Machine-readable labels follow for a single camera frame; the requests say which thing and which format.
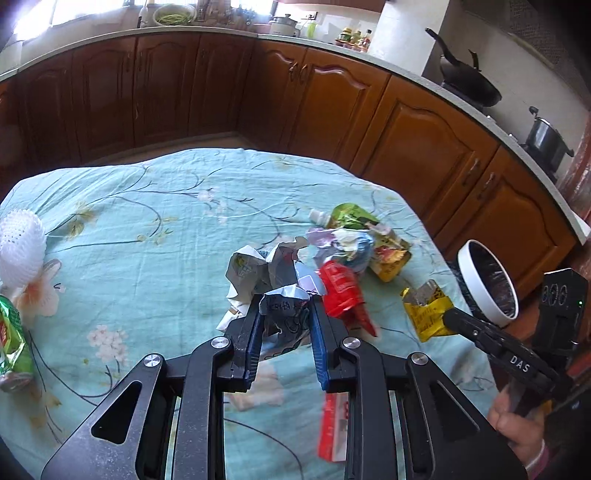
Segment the black pot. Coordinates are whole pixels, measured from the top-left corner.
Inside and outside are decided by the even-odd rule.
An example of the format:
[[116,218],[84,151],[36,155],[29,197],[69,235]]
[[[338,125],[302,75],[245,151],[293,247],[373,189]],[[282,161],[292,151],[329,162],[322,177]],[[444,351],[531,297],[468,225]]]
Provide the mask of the black pot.
[[538,116],[538,109],[535,106],[530,106],[530,113],[535,116],[535,120],[525,141],[524,149],[536,162],[543,163],[555,173],[564,154],[574,157],[574,151],[567,147],[562,136],[548,120]]
[[440,60],[441,73],[445,83],[482,106],[494,106],[502,99],[501,93],[480,73],[478,55],[470,51],[474,65],[470,66],[452,55],[443,39],[430,28],[425,31],[432,36],[443,50]]

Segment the crumpled plastic wrapper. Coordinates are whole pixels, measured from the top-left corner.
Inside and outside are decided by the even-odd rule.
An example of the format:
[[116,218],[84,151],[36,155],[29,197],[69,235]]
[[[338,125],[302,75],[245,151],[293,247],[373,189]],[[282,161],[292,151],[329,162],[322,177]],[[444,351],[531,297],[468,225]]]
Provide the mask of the crumpled plastic wrapper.
[[245,246],[234,252],[226,278],[230,309],[217,329],[225,332],[234,319],[245,317],[254,295],[262,294],[259,311],[265,315],[261,359],[265,360],[297,348],[310,333],[310,294],[326,294],[318,275],[298,259],[307,240],[298,236],[279,243],[271,252]]
[[373,237],[363,230],[314,228],[308,231],[306,237],[318,247],[314,256],[318,268],[328,260],[335,260],[360,274],[368,267],[374,250]]

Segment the cooking pot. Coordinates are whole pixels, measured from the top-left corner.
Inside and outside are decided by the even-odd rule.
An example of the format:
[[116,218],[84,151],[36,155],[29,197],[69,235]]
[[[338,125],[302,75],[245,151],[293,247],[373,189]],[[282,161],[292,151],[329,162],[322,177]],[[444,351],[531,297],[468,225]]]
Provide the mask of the cooking pot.
[[574,151],[566,146],[562,136],[548,120],[538,116],[538,111],[535,106],[530,106],[530,113],[535,120],[525,141],[524,149],[535,161],[543,162],[552,172],[556,172],[564,154],[574,157]]
[[284,17],[273,17],[269,22],[271,28],[269,33],[271,35],[285,35],[287,37],[299,37],[301,30],[296,28],[297,21],[292,20],[290,14],[285,14]]
[[482,106],[494,106],[501,101],[499,90],[480,73],[476,53],[469,50],[473,61],[473,66],[470,66],[455,58],[443,39],[433,30],[426,28],[425,32],[433,37],[443,50],[440,69],[445,83]]

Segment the white countertop edge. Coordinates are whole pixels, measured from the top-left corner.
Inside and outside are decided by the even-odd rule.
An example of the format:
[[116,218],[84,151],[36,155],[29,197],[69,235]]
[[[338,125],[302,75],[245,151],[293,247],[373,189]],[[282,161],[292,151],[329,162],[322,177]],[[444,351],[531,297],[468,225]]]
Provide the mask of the white countertop edge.
[[260,38],[262,40],[272,40],[272,41],[280,41],[284,43],[293,43],[296,45],[302,45],[306,47],[318,48],[319,50],[325,50],[333,53],[337,53],[346,57],[350,57],[355,60],[360,60],[365,63],[372,64],[376,67],[380,67],[384,70],[388,70],[391,73],[398,75],[400,77],[406,78],[423,88],[430,90],[431,92],[439,95],[444,100],[451,103],[454,107],[462,110],[466,115],[472,117],[475,121],[479,122],[484,128],[486,128],[492,135],[497,137],[504,146],[509,148],[524,164],[526,167],[530,169],[530,171],[535,175],[538,180],[542,183],[544,188],[549,192],[549,194],[554,199],[556,205],[562,210],[564,216],[568,220],[573,232],[577,236],[579,242],[583,245],[587,238],[579,221],[577,221],[576,215],[570,209],[564,197],[560,194],[556,186],[552,183],[552,181],[548,178],[548,176],[543,172],[543,170],[539,167],[539,165],[527,154],[525,151],[513,140],[509,135],[502,130],[494,121],[487,118],[483,113],[476,110],[472,105],[466,103],[464,100],[459,98],[458,96],[454,95],[452,92],[449,92],[445,88],[433,83],[431,80],[426,79],[425,77],[421,77],[415,73],[409,72],[408,70],[402,69],[397,65],[374,57],[367,53],[357,52],[350,50],[348,48],[339,47],[337,45],[329,44],[320,42],[317,40],[310,40],[308,38],[298,38],[298,37],[285,37],[282,35],[266,35],[266,34],[256,34],[252,32],[245,32],[241,30],[233,30],[231,28],[218,28],[218,27],[199,27],[199,26],[186,26],[186,27],[147,27],[147,28],[134,28],[132,30],[123,30],[119,32],[112,32],[107,33],[104,35],[98,35],[96,37],[85,38],[84,40],[80,40],[75,43],[71,43],[64,47],[58,48],[51,52],[48,52],[40,57],[37,57],[34,60],[31,60],[18,69],[10,70],[2,75],[0,75],[0,81],[5,80],[17,72],[21,72],[36,63],[39,63],[43,60],[46,60],[54,55],[60,54],[67,50],[71,50],[73,48],[82,47],[84,45],[88,45],[90,43],[109,40],[111,38],[118,38],[118,37],[126,37],[130,35],[143,35],[146,33],[166,33],[166,32],[179,32],[179,31],[187,31],[187,32],[206,32],[206,33],[223,33],[229,35],[238,35],[242,37],[249,37],[249,38]]
[[0,74],[0,82],[9,79],[12,76],[15,76],[18,73],[18,68],[7,70],[6,72]]
[[249,38],[257,38],[257,34],[253,32],[244,32],[242,30],[234,30],[232,28],[218,28],[218,27],[197,27],[188,25],[186,27],[146,27],[146,28],[133,28],[131,30],[122,30],[119,32],[111,32],[106,33],[104,35],[97,35],[95,37],[85,38],[84,40],[79,40],[74,43],[70,43],[63,47],[57,48],[50,52],[47,52],[36,59],[30,60],[18,68],[18,71],[21,72],[29,67],[32,67],[36,63],[39,63],[43,60],[47,60],[54,55],[58,55],[60,53],[64,53],[65,51],[72,50],[74,48],[83,47],[90,43],[95,43],[98,41],[110,40],[111,38],[119,38],[119,37],[130,37],[134,35],[143,35],[146,33],[168,33],[168,32],[206,32],[206,33],[224,33],[229,35],[238,35],[240,37],[249,37]]

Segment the condiment bottle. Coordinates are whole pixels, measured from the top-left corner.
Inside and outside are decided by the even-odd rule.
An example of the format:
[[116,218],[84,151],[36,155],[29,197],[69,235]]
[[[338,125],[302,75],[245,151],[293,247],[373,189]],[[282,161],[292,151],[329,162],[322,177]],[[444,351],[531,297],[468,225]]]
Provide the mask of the condiment bottle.
[[359,40],[359,48],[363,51],[368,51],[369,44],[371,43],[371,30],[368,30],[365,36]]

